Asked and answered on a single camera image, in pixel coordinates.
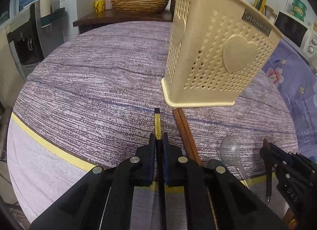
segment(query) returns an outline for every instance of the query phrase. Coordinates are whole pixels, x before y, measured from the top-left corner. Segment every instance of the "beige plastic basket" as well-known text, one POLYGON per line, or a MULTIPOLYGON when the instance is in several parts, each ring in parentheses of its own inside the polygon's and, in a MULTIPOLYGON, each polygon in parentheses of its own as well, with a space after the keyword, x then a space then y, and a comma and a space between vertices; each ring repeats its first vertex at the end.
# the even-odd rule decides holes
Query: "beige plastic basket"
POLYGON ((176 0, 161 81, 166 103, 234 105, 282 37, 243 0, 176 0))

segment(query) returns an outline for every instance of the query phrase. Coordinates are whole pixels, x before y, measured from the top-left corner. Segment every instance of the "floral tablecloth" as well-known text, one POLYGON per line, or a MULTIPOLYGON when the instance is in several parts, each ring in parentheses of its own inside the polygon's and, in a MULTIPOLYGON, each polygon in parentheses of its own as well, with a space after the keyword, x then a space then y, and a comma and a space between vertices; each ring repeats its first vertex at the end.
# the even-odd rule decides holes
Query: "floral tablecloth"
POLYGON ((285 40, 263 67, 278 88, 293 118, 299 152, 317 161, 317 79, 285 40))

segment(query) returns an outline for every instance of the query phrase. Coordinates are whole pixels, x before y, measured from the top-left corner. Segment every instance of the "plastic spoon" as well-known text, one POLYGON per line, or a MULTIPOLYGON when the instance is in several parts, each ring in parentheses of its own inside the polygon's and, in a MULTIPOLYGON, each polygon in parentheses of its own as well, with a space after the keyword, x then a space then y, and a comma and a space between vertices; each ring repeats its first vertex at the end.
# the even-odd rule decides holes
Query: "plastic spoon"
POLYGON ((252 191, 252 189, 250 188, 251 180, 241 164, 240 149, 235 138, 233 138, 232 136, 226 136, 222 140, 222 143, 220 145, 220 156, 226 164, 228 164, 229 166, 236 166, 240 170, 245 181, 247 182, 247 187, 252 191))

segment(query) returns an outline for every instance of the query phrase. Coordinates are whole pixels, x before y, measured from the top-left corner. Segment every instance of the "table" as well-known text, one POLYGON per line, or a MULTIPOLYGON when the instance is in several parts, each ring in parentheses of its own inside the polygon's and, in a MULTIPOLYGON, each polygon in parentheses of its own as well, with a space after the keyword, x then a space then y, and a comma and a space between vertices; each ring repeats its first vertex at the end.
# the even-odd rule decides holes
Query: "table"
POLYGON ((156 13, 131 14, 110 9, 83 16, 82 18, 74 21, 73 26, 78 26, 79 32, 85 33, 108 24, 130 21, 173 22, 173 16, 169 10, 158 11, 156 13))
MULTIPOLYGON (((126 22, 91 30, 58 47, 28 76, 13 109, 7 149, 12 185, 30 221, 93 165, 117 166, 147 144, 155 107, 161 108, 170 143, 182 147, 160 85, 170 27, 166 22, 126 22)), ((264 174, 258 154, 264 138, 286 152, 298 150, 289 111, 263 72, 234 106, 184 112, 203 164, 220 159, 219 146, 227 135, 240 144, 251 177, 264 174)), ((237 168, 228 168, 242 179, 237 168)), ((173 213, 183 218, 179 210, 173 213)), ((152 215, 134 215, 152 224, 152 215)))

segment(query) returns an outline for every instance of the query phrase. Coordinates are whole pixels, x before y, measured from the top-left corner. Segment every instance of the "basket label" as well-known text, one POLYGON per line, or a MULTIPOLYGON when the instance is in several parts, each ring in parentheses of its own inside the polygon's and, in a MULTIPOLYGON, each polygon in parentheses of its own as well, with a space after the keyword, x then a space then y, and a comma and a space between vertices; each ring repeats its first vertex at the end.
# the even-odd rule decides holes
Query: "basket label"
POLYGON ((259 29, 266 36, 269 36, 271 33, 272 27, 253 11, 245 9, 242 20, 259 29))

